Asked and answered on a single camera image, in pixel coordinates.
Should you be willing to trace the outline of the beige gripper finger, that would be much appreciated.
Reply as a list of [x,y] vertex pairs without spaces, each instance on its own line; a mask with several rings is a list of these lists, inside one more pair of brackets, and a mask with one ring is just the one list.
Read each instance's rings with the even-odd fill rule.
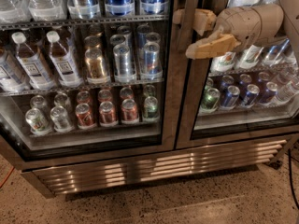
[[217,28],[209,37],[190,44],[185,55],[188,59],[198,60],[223,56],[241,44],[235,36],[223,26]]
[[[175,11],[173,16],[173,23],[182,24],[184,15],[184,9],[179,9]],[[213,11],[208,9],[197,8],[194,11],[192,28],[197,34],[203,35],[204,32],[213,30],[216,19],[217,16]]]

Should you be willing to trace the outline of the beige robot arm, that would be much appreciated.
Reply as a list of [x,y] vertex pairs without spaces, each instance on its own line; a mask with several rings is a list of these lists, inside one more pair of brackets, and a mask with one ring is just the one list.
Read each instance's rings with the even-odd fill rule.
[[220,14],[196,8],[191,27],[197,34],[211,33],[190,44],[189,59],[207,59],[239,52],[250,46],[273,46],[287,38],[298,50],[299,0],[277,0],[274,4],[253,7],[230,7]]

